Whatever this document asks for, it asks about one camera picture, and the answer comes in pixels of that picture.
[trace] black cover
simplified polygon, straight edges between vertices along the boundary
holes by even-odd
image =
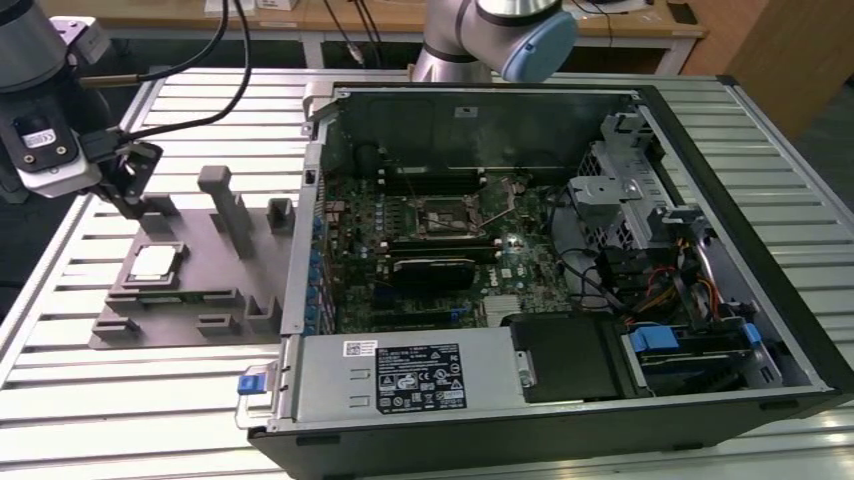
[[[514,347],[532,358],[537,384],[525,389],[528,402],[637,396],[613,314],[517,314],[505,322],[510,322]]]

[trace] warning label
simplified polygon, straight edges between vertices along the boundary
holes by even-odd
[[[377,349],[377,409],[382,414],[466,408],[460,345]]]

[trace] aluminum extrusion table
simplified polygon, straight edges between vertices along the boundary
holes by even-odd
[[[161,136],[149,192],[210,208],[197,174],[229,165],[250,206],[295,198],[306,140],[302,94],[315,80],[404,81],[404,72],[257,70],[218,125]],[[127,128],[210,115],[239,70],[205,69],[146,85]],[[561,75],[553,82],[654,84],[682,120],[844,355],[854,362],[854,217],[738,87],[710,77]],[[688,186],[676,174],[684,195]],[[278,345],[90,350],[138,224],[79,198],[0,327],[0,470],[14,479],[287,478],[234,421],[237,377]],[[768,425],[720,446],[452,472],[478,478],[854,477],[854,411]],[[420,475],[413,478],[436,478]]]

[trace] power cable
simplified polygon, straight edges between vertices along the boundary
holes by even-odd
[[[211,56],[211,52],[223,40],[226,30],[229,30],[229,1],[230,0],[223,0],[223,15],[219,20],[219,26],[217,27],[214,37],[209,41],[209,44],[205,46],[205,48],[199,51],[199,53],[197,53],[197,55],[194,55],[194,57],[187,61],[158,72],[130,75],[103,75],[97,77],[83,77],[79,79],[81,84],[85,87],[90,88],[133,86],[143,82],[150,82],[153,80],[161,80],[162,78],[171,77],[173,75],[182,73],[198,66],[205,61],[205,59]]]
[[[333,5],[330,5],[330,0],[323,0],[323,5],[326,5],[326,10],[327,12],[330,12],[330,17],[333,18],[333,22],[335,23],[335,28],[338,28],[338,32],[342,34],[342,37],[345,38],[345,43],[347,44],[347,50],[350,51],[350,56],[357,61],[357,63],[362,65],[362,68],[367,68],[365,64],[365,56],[362,55],[362,50],[359,50],[359,47],[357,46],[357,44],[353,43],[353,40],[350,40],[350,35],[347,35],[347,32],[345,31],[345,27],[342,27],[342,22],[338,21],[338,15],[335,15],[335,10],[333,9]]]
[[[134,133],[125,134],[126,141],[139,140],[141,138],[151,137],[153,135],[161,135],[163,133],[177,132],[179,130],[186,130],[187,128],[201,127],[203,125],[211,125],[213,123],[219,122],[223,118],[229,116],[229,114],[234,111],[238,106],[238,102],[243,99],[243,95],[246,93],[246,89],[250,86],[250,79],[253,78],[253,38],[250,34],[250,22],[246,19],[246,12],[243,11],[243,5],[241,4],[241,0],[233,0],[235,2],[235,8],[238,9],[238,15],[241,16],[241,29],[243,30],[243,79],[241,81],[241,86],[238,87],[238,91],[235,92],[235,96],[231,98],[229,105],[226,108],[217,114],[207,118],[201,118],[198,120],[191,120],[189,122],[175,123],[173,125],[163,125],[161,127],[149,128],[146,130],[141,130]]]
[[[377,42],[373,43],[374,51],[378,55],[378,66],[379,68],[385,67],[386,57],[383,56],[383,38],[379,35],[379,28],[377,28],[377,23],[374,22],[374,15],[371,15],[371,9],[369,8],[369,4],[365,0],[355,0],[357,5],[362,5],[362,10],[365,11],[365,16],[369,19],[369,23],[371,24],[371,28],[374,29],[374,36],[377,37]],[[362,19],[362,24],[367,30],[369,26],[365,23],[365,18]]]

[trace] blue latch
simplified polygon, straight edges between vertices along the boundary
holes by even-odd
[[[241,395],[261,395],[267,393],[267,375],[241,375],[238,381],[238,393]]]
[[[666,326],[640,327],[629,334],[632,347],[636,352],[646,352],[648,350],[666,350],[680,348],[677,335],[673,329]]]
[[[750,345],[756,347],[762,343],[762,335],[760,334],[760,329],[757,329],[757,326],[753,323],[745,323],[745,325],[742,325],[742,331],[748,336]]]

